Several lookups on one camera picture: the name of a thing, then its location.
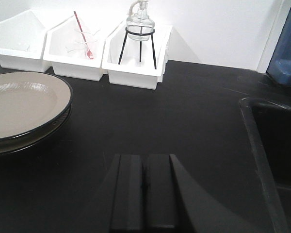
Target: black holder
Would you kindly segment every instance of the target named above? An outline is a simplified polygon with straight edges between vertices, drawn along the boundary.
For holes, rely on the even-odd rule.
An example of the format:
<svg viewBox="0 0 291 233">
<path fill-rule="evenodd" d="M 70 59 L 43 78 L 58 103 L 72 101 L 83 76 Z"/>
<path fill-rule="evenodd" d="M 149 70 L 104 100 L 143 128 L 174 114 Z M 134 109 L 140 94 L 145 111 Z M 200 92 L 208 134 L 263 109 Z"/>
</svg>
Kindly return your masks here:
<svg viewBox="0 0 291 233">
<path fill-rule="evenodd" d="M 151 40 L 152 40 L 152 50 L 153 50 L 153 61 L 154 61 L 154 69 L 156 69 L 156 57 L 155 57 L 155 50 L 154 50 L 154 40 L 153 40 L 153 34 L 155 32 L 155 29 L 153 29 L 152 32 L 150 33 L 133 33 L 131 31 L 128 31 L 127 27 L 125 28 L 125 37 L 124 37 L 124 42 L 123 42 L 123 46 L 122 46 L 122 50 L 121 50 L 121 55 L 120 55 L 120 59 L 118 60 L 118 64 L 121 64 L 121 60 L 122 60 L 122 56 L 123 56 L 123 52 L 124 52 L 124 47 L 126 44 L 126 39 L 127 39 L 127 35 L 128 34 L 132 34 L 132 35 L 139 35 L 139 36 L 147 36 L 150 35 L 151 36 Z M 141 53 L 142 53 L 142 41 L 140 41 L 140 50 L 139 50 L 139 62 L 141 62 Z"/>
</svg>

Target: black countertop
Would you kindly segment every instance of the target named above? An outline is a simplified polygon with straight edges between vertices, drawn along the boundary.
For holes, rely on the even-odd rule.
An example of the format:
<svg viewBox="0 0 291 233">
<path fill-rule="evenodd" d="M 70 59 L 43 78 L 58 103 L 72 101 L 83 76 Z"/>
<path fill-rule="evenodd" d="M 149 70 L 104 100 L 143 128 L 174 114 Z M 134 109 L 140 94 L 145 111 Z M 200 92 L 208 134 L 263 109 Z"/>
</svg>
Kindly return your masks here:
<svg viewBox="0 0 291 233">
<path fill-rule="evenodd" d="M 74 92 L 69 121 L 41 143 L 0 158 L 0 232 L 66 232 L 117 153 L 175 154 L 239 217 L 243 232 L 274 232 L 239 100 L 291 104 L 291 88 L 255 71 L 176 61 L 156 90 L 110 84 L 107 75 L 100 82 L 63 78 Z"/>
</svg>

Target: storage bin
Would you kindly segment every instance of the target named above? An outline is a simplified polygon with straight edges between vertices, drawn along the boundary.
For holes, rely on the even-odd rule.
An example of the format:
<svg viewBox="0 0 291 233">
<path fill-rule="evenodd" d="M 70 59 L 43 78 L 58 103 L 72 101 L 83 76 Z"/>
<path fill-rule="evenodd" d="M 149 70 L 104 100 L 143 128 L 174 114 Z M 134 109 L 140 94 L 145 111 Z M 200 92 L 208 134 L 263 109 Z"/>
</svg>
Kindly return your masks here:
<svg viewBox="0 0 291 233">
<path fill-rule="evenodd" d="M 27 10 L 0 22 L 0 65 L 44 72 L 42 60 L 46 33 L 69 17 L 67 12 Z"/>
<path fill-rule="evenodd" d="M 142 42 L 142 60 L 139 62 L 140 42 L 127 37 L 122 61 L 118 64 L 125 27 L 126 22 L 123 21 L 106 39 L 102 68 L 108 71 L 110 83 L 156 89 L 157 82 L 162 82 L 168 61 L 168 42 L 172 26 L 155 26 L 153 38 L 157 69 L 154 69 L 151 39 Z"/>
<path fill-rule="evenodd" d="M 106 19 L 108 14 L 93 12 L 77 12 L 77 15 L 93 60 L 86 55 L 75 16 L 48 32 L 43 59 L 51 61 L 57 75 L 99 81 L 104 73 L 101 61 L 105 40 L 121 20 L 111 22 Z"/>
</svg>

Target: plate rim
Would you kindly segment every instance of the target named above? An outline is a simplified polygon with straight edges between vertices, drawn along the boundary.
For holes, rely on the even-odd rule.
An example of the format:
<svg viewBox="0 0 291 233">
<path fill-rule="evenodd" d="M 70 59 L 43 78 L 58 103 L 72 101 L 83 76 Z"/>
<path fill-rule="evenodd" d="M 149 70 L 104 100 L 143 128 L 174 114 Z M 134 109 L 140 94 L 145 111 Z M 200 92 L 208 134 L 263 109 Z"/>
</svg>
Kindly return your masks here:
<svg viewBox="0 0 291 233">
<path fill-rule="evenodd" d="M 25 131 L 25 132 L 18 133 L 18 134 L 14 134 L 14 135 L 7 136 L 7 137 L 1 137 L 0 138 L 0 141 L 17 138 L 17 137 L 20 137 L 20 136 L 23 136 L 23 135 L 32 133 L 32 132 L 34 132 L 36 130 L 39 130 L 40 128 L 44 127 L 45 125 L 53 122 L 58 116 L 62 115 L 70 107 L 70 105 L 72 103 L 72 100 L 73 100 L 73 89 L 72 89 L 71 85 L 65 79 L 63 79 L 63 78 L 61 78 L 61 77 L 59 77 L 59 76 L 57 76 L 55 74 L 49 74 L 49 73 L 37 72 L 37 71 L 10 71 L 10 72 L 5 72 L 5 73 L 0 73 L 0 75 L 1 74 L 10 74 L 10 73 L 39 73 L 39 74 L 46 74 L 46 75 L 54 76 L 55 78 L 60 79 L 61 81 L 63 81 L 69 87 L 69 90 L 70 90 L 70 99 L 69 99 L 67 105 L 65 106 L 65 108 L 63 108 L 63 110 L 59 114 L 57 114 L 55 117 L 53 117 L 49 121 L 47 121 L 47 122 L 39 125 L 38 127 L 35 127 L 35 128 L 30 129 L 28 131 Z"/>
<path fill-rule="evenodd" d="M 19 151 L 25 150 L 25 149 L 27 149 L 27 148 L 29 148 L 29 147 L 32 147 L 32 146 L 34 146 L 34 145 L 40 143 L 41 141 L 47 139 L 48 137 L 51 137 L 54 133 L 56 133 L 58 130 L 60 130 L 60 129 L 61 129 L 61 128 L 62 128 L 62 127 L 63 127 L 63 126 L 68 122 L 68 120 L 70 119 L 70 116 L 71 116 L 71 112 L 72 112 L 72 107 L 70 106 L 70 107 L 66 110 L 66 112 L 63 113 L 63 114 L 67 113 L 67 115 L 66 115 L 66 117 L 63 119 L 63 121 L 62 121 L 59 125 L 57 125 L 55 128 L 52 128 L 51 130 L 49 130 L 49 131 L 47 132 L 46 135 L 44 135 L 44 136 L 42 136 L 42 137 L 40 137 L 40 138 L 36 135 L 35 138 L 39 138 L 39 139 L 37 139 L 37 140 L 35 139 L 35 140 L 30 141 L 30 142 L 27 142 L 27 143 L 23 144 L 22 146 L 14 147 L 14 148 L 11 149 L 11 150 L 5 150 L 5 151 L 2 151 L 2 152 L 0 152 L 0 157 L 1 157 L 1 156 L 12 155 L 12 154 L 15 153 L 15 152 L 19 152 Z"/>
</svg>

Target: red stirring rod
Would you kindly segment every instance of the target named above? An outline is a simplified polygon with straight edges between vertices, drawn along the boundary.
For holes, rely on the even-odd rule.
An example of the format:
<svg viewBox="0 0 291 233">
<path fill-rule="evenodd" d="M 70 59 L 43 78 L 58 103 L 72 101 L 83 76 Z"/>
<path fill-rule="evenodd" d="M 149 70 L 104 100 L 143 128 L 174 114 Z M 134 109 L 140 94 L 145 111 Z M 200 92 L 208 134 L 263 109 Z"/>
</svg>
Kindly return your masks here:
<svg viewBox="0 0 291 233">
<path fill-rule="evenodd" d="M 78 22 L 79 29 L 80 29 L 81 34 L 82 34 L 82 36 L 83 36 L 83 40 L 84 40 L 85 44 L 86 44 L 87 47 L 88 47 L 88 44 L 87 44 L 87 41 L 86 41 L 85 35 L 84 35 L 84 33 L 83 33 L 83 30 L 82 30 L 82 27 L 81 27 L 81 24 L 80 24 L 79 18 L 78 18 L 78 16 L 77 16 L 77 13 L 76 13 L 75 11 L 74 11 L 73 13 L 74 13 L 74 16 L 76 17 L 76 20 L 77 20 L 77 22 Z M 91 60 L 94 59 L 93 53 L 90 51 L 89 47 L 88 47 L 88 51 L 87 51 L 86 54 L 87 54 L 87 56 L 88 56 L 89 59 L 91 59 Z"/>
</svg>

